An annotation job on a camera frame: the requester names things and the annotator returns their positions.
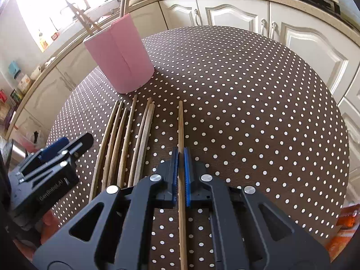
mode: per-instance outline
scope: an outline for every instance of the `chopstick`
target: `chopstick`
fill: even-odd
[[[117,164],[117,158],[119,156],[121,135],[122,135],[122,132],[123,132],[124,127],[125,127],[126,113],[127,113],[127,108],[124,108],[124,112],[122,113],[122,117],[121,117],[121,121],[120,121],[119,130],[117,131],[117,134],[116,134],[116,140],[115,140],[115,146],[114,146],[113,154],[112,154],[112,157],[111,157],[111,164],[110,164],[109,177],[108,177],[108,183],[107,183],[108,186],[113,185],[114,183],[116,183],[116,181],[113,182],[113,179],[114,179],[115,168],[116,168],[116,164]]]
[[[99,172],[101,170],[101,164],[103,162],[103,157],[104,157],[104,153],[105,153],[105,149],[106,149],[106,144],[108,142],[108,138],[109,138],[109,134],[111,131],[111,126],[112,123],[114,121],[116,112],[118,110],[118,105],[119,105],[119,101],[117,100],[113,106],[111,115],[109,117],[109,121],[107,123],[105,132],[104,132],[104,137],[101,141],[101,146],[99,149],[99,153],[98,153],[98,158],[96,159],[96,164],[95,164],[95,169],[94,169],[94,174],[92,176],[92,182],[91,182],[91,189],[90,189],[90,193],[89,193],[89,202],[96,196],[96,191],[97,191],[97,187],[98,187],[98,180],[99,180]]]
[[[185,212],[185,172],[184,172],[184,114],[182,101],[179,101],[179,169],[178,169],[178,205],[179,205],[179,244],[180,267],[188,269],[186,246],[186,212]]]
[[[124,144],[122,146],[119,171],[117,175],[117,185],[120,189],[124,186],[124,177],[125,177],[124,171],[126,167],[127,149],[129,146],[131,126],[133,125],[136,101],[137,101],[137,95],[134,96],[133,104],[131,105],[131,111],[130,111],[129,119],[127,121],[127,127],[125,132]]]
[[[127,182],[127,187],[131,187],[133,185],[133,183],[134,183],[136,162],[137,162],[137,156],[139,154],[140,142],[141,142],[141,139],[142,139],[142,136],[143,136],[143,130],[144,130],[144,126],[145,126],[146,115],[147,115],[148,110],[149,110],[149,105],[150,105],[150,103],[152,101],[153,101],[153,99],[151,97],[149,97],[148,102],[146,103],[145,110],[144,110],[143,119],[141,120],[139,132],[137,134],[133,159],[131,161],[131,168],[130,168],[130,174],[129,174],[129,181]]]
[[[107,183],[108,183],[109,169],[110,169],[111,159],[112,159],[112,155],[113,155],[114,143],[115,143],[115,139],[116,139],[116,130],[117,130],[118,124],[119,124],[119,119],[120,119],[121,110],[122,110],[122,104],[123,104],[123,102],[121,101],[119,104],[117,113],[116,113],[112,131],[111,131],[110,141],[109,141],[109,145],[108,145],[108,152],[106,154],[106,160],[105,160],[101,192],[103,192],[106,189]]]
[[[141,137],[141,143],[140,143],[140,148],[139,148],[139,155],[137,156],[135,176],[134,176],[134,186],[139,182],[139,180],[142,177],[142,171],[143,171],[145,155],[146,155],[146,147],[147,147],[148,140],[149,140],[149,134],[150,134],[151,124],[152,124],[153,115],[154,115],[154,109],[155,109],[155,105],[153,103],[151,103],[149,105],[149,110],[146,115],[144,131],[143,131],[143,135]]]

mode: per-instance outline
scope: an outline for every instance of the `white cabinet door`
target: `white cabinet door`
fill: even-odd
[[[268,36],[269,2],[264,0],[197,0],[203,25],[246,29]]]
[[[83,43],[75,47],[57,65],[69,85],[74,89],[97,66]]]
[[[270,33],[303,58],[330,89],[337,103],[360,62],[360,48],[329,24],[287,6],[270,3]]]
[[[130,16],[141,38],[167,30],[158,2],[134,10],[130,12]]]
[[[66,79],[54,68],[31,95],[25,109],[36,119],[40,119],[46,129],[51,130],[56,116],[72,91],[73,88]]]
[[[358,69],[349,90],[346,92],[345,97],[358,111],[360,111],[360,68]]]
[[[358,201],[360,200],[360,114],[346,98],[341,101],[339,109],[347,127],[350,150],[346,199]]]
[[[159,1],[168,29],[201,25],[196,0]]]
[[[40,123],[33,115],[31,115],[26,109],[22,109],[14,127],[18,132],[22,135],[26,136],[28,133],[29,135],[35,131],[41,132],[43,137],[47,139],[49,136],[49,129],[46,129],[42,123]]]

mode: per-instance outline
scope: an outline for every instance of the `pink container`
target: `pink container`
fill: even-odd
[[[119,93],[138,89],[154,73],[154,66],[129,14],[88,36],[84,44]]]

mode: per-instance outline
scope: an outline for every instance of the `round table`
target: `round table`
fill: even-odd
[[[322,244],[335,231],[349,173],[344,121],[325,83],[298,55],[267,37],[231,27],[186,27],[143,40],[155,66],[150,81],[118,94],[99,68],[63,106],[49,143],[85,131],[93,148],[78,162],[79,185],[54,206],[62,224],[88,203],[98,148],[116,99],[138,96],[127,173],[148,97],[155,103],[144,176],[178,143],[184,102],[185,146],[229,186],[251,185]],[[214,267],[207,210],[187,211],[188,263]],[[152,269],[179,269],[178,213],[156,210]]]

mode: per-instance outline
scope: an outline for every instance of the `countertop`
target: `countertop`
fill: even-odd
[[[144,0],[141,1],[133,6],[130,6],[128,8],[128,11],[134,11],[136,9],[139,9],[141,7],[144,7],[148,4],[154,3],[154,2],[158,2],[161,0]],[[338,18],[332,16],[331,14],[323,11],[322,9],[313,6],[311,4],[308,4],[304,1],[301,0],[267,0],[270,2],[275,2],[275,3],[279,3],[285,6],[289,6],[292,7],[294,9],[298,9],[300,11],[304,11],[307,14],[310,14],[312,16],[315,16],[316,18],[330,24],[332,27],[336,28],[337,30],[339,30],[340,32],[342,32],[344,35],[346,35],[349,39],[351,39],[353,42],[355,42],[359,47],[360,47],[360,34],[359,32],[356,30],[356,28],[351,28],[350,26],[348,26],[347,24],[345,24],[344,22],[342,22],[341,20],[339,20]],[[106,20],[102,21],[101,23],[99,23],[100,27],[105,27],[111,24],[111,22],[115,19],[117,19],[119,17],[119,13],[115,13],[112,16],[108,17]],[[29,100],[29,98],[31,97],[31,95],[33,94],[33,92],[35,91],[35,89],[37,88],[37,86],[39,86],[39,84],[41,83],[41,81],[46,77],[46,75],[68,54],[70,53],[76,46],[78,46],[80,43],[82,43],[82,41],[88,36],[89,34],[84,31],[84,33],[82,33],[81,35],[79,35],[76,39],[74,39],[70,44],[66,45],[63,50],[58,53],[58,55],[56,56],[56,58],[53,60],[53,62],[51,62],[51,64],[40,74],[40,76],[37,78],[37,80],[33,83],[33,85],[30,87],[30,89],[28,90],[28,92],[25,94],[23,100],[21,101],[17,113],[15,114],[9,128],[6,134],[6,139],[8,139],[10,137],[11,131],[14,127],[14,124],[21,112],[21,110],[25,107],[27,101]]]

